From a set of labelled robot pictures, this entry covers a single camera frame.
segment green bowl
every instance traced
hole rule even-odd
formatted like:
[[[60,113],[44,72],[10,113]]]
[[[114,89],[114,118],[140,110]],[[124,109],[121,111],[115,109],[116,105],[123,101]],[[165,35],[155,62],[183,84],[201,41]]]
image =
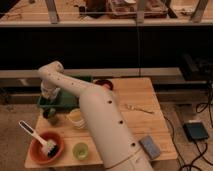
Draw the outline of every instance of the green bowl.
[[[88,158],[89,149],[87,144],[80,142],[73,147],[73,155],[77,160],[85,160]]]

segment utensil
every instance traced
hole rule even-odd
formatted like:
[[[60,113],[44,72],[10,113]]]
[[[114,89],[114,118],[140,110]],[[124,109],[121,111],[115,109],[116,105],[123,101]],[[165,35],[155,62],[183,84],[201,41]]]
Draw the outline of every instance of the utensil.
[[[24,121],[19,121],[19,125],[31,136],[33,136],[35,139],[37,139],[41,144],[42,148],[41,151],[48,157],[53,157],[55,154],[58,152],[59,148],[57,144],[49,139],[49,140],[44,140],[39,134],[32,129],[26,122]]]
[[[131,104],[125,104],[125,106],[129,110],[138,110],[138,111],[142,111],[142,112],[145,112],[145,113],[154,114],[153,111],[147,111],[147,110],[144,110],[142,108],[135,107],[134,105],[131,105]]]

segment brush handle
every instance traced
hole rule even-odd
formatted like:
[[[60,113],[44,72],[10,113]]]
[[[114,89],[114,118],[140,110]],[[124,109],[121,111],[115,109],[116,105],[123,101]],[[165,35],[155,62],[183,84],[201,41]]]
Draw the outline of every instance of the brush handle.
[[[37,139],[43,146],[47,144],[47,141],[45,141],[43,138],[41,138],[38,133],[31,128],[26,122],[19,121],[19,125],[31,136],[33,136],[35,139]]]

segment bowl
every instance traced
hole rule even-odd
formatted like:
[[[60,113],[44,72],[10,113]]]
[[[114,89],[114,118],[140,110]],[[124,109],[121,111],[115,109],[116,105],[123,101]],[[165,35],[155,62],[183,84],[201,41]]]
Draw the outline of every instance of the bowl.
[[[80,142],[75,144],[75,146],[72,149],[73,156],[77,160],[85,160],[88,158],[89,155],[89,149],[86,143]]]
[[[40,134],[40,136],[45,140],[51,139],[55,141],[59,150],[53,157],[48,157],[41,150],[42,144],[38,140],[33,139],[30,144],[30,156],[33,161],[35,161],[39,165],[52,163],[62,154],[64,150],[64,140],[57,132],[53,131],[43,132],[42,134]]]

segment white brush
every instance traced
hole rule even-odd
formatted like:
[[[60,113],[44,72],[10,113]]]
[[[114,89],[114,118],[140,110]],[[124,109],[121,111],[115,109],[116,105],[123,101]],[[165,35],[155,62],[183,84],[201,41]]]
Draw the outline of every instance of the white brush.
[[[24,121],[19,121],[19,125],[31,136],[33,136],[35,139],[37,139],[41,144],[42,144],[42,152],[48,156],[48,157],[53,157],[57,152],[58,152],[58,146],[57,144],[49,139],[49,140],[44,140],[42,137],[38,135],[38,133],[32,129],[26,122]]]

